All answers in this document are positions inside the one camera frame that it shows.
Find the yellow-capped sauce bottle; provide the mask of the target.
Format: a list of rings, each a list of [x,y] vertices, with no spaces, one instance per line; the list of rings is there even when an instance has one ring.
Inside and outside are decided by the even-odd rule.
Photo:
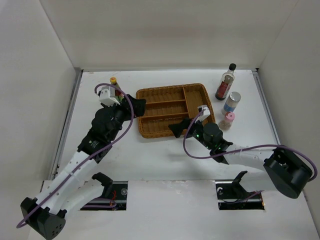
[[[116,87],[116,89],[114,90],[115,92],[115,98],[119,101],[119,102],[122,102],[122,100],[124,99],[124,95],[121,91],[119,91],[120,89],[120,86],[117,82],[117,78],[115,76],[112,76],[110,79],[109,79],[110,83]]]

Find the dark soy sauce bottle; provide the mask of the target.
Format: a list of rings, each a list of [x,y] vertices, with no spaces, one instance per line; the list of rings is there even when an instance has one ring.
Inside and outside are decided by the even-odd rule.
[[[227,97],[228,92],[235,80],[234,72],[236,68],[237,65],[235,63],[231,63],[228,67],[228,70],[222,75],[219,86],[215,93],[215,97],[218,100],[224,100]]]

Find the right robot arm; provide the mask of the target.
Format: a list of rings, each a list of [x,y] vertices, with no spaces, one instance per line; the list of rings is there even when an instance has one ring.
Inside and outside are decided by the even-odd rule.
[[[258,145],[241,147],[223,138],[223,132],[213,122],[203,124],[200,119],[185,118],[170,124],[176,138],[194,138],[208,151],[209,158],[225,165],[239,165],[257,169],[257,172],[241,171],[231,183],[232,192],[238,198],[255,191],[279,191],[296,199],[306,184],[317,177],[316,166],[302,153],[284,145]]]

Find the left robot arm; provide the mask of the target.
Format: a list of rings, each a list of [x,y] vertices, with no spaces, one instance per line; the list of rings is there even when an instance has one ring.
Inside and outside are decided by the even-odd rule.
[[[108,199],[112,195],[113,180],[94,171],[118,140],[123,123],[142,117],[145,108],[145,99],[130,95],[120,104],[103,104],[65,168],[47,189],[35,198],[27,197],[22,201],[23,221],[46,240],[53,240],[72,214],[98,197]]]

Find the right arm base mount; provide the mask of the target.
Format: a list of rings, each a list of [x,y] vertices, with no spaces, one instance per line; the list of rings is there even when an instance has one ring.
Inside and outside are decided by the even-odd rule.
[[[262,191],[248,192],[241,186],[241,180],[247,171],[241,171],[232,180],[215,182],[217,204],[221,211],[264,210]]]

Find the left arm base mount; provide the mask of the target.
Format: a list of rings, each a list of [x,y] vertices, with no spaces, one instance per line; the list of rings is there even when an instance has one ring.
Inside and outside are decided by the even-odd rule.
[[[105,174],[98,172],[91,177],[103,187],[102,194],[93,198],[81,211],[125,211],[127,209],[128,186],[127,181],[113,181]]]

